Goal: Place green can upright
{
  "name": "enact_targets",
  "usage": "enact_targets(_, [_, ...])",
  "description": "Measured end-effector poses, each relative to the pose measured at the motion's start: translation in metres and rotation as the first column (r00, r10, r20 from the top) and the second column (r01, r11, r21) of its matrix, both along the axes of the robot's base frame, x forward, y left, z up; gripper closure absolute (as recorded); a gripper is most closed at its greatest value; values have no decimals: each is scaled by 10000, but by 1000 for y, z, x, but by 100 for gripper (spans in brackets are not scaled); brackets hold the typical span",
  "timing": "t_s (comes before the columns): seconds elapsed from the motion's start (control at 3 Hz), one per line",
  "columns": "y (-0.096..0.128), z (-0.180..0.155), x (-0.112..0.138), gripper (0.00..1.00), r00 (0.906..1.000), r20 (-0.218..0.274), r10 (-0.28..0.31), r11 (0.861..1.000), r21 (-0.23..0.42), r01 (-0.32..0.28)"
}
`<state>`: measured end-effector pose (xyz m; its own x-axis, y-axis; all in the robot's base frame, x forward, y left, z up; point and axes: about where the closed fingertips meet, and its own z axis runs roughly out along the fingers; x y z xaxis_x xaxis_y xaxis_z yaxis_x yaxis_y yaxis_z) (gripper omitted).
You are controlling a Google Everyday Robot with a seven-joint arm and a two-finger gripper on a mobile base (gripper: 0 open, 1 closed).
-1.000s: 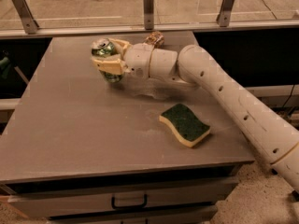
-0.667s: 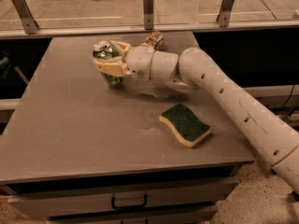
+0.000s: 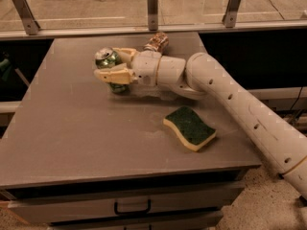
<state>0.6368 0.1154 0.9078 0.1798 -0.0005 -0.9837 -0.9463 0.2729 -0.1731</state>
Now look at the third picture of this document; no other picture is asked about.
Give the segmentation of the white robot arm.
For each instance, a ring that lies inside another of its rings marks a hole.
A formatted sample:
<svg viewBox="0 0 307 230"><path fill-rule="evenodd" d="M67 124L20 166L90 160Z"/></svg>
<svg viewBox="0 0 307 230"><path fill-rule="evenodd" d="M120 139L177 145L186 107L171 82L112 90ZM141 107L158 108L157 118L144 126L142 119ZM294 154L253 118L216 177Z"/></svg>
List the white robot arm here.
<svg viewBox="0 0 307 230"><path fill-rule="evenodd" d="M95 77L110 85L162 86L199 100L212 95L263 155L301 196L307 197L307 137L236 82L207 53L185 60L149 48L103 48L95 54Z"/></svg>

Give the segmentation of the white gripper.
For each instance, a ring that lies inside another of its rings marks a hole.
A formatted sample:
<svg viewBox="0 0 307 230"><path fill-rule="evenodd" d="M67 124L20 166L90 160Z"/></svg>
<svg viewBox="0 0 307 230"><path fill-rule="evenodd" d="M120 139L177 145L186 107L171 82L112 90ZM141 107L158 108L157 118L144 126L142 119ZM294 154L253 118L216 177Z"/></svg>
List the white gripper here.
<svg viewBox="0 0 307 230"><path fill-rule="evenodd" d="M156 86L156 76L162 55L159 52L139 52L134 48L114 48L123 63L111 68L96 69L94 76L106 83Z"/></svg>

